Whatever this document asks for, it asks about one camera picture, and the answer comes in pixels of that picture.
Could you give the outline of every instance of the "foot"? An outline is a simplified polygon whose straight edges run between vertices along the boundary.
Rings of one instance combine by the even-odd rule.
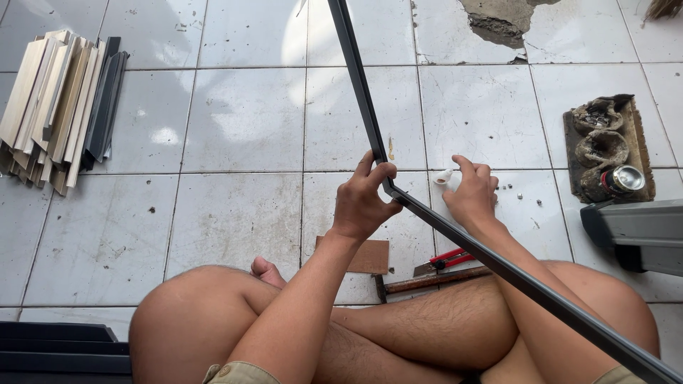
[[[267,261],[261,256],[256,256],[256,259],[251,263],[250,275],[256,277],[262,282],[276,286],[280,289],[285,288],[287,282],[280,276],[280,271],[272,262]]]

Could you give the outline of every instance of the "exposed concrete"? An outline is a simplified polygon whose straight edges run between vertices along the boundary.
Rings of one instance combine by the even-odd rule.
[[[472,32],[486,41],[513,49],[524,48],[535,6],[560,0],[460,0],[469,15]]]

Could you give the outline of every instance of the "broom bristles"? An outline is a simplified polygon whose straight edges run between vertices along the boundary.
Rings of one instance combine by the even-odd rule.
[[[664,16],[674,17],[683,8],[683,0],[652,0],[647,7],[645,20],[657,20]]]

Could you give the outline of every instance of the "hand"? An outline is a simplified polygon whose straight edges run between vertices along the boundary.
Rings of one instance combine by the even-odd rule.
[[[462,173],[458,189],[443,193],[443,201],[453,218],[468,232],[479,223],[495,221],[498,178],[491,176],[491,168],[486,164],[472,164],[466,157],[457,154],[452,159],[460,166]]]
[[[403,206],[392,200],[384,203],[377,194],[385,178],[396,178],[396,166],[381,163],[370,171],[374,157],[367,151],[351,179],[337,189],[337,206],[332,231],[356,241],[365,241]]]

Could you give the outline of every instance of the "hammer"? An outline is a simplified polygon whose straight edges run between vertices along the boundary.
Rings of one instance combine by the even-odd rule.
[[[486,275],[491,275],[493,272],[485,266],[478,266],[476,268],[462,269],[460,271],[453,271],[448,273],[441,273],[438,275],[430,275],[418,277],[417,279],[404,280],[402,282],[384,284],[382,275],[375,274],[375,285],[377,287],[377,296],[379,296],[382,304],[387,303],[387,295],[406,292],[420,288],[431,287],[439,284],[450,282],[464,282],[466,280],[476,279]]]

